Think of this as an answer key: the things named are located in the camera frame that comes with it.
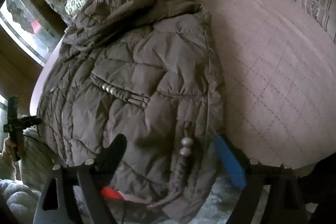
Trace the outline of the person's left hand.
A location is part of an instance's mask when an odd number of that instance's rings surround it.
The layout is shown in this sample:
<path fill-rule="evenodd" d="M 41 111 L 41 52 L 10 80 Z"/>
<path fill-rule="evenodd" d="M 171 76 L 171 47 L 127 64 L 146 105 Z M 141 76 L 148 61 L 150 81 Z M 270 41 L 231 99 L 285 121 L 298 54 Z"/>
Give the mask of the person's left hand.
<path fill-rule="evenodd" d="M 2 160 L 7 166 L 13 165 L 13 151 L 17 145 L 10 139 L 6 138 L 3 142 Z"/>

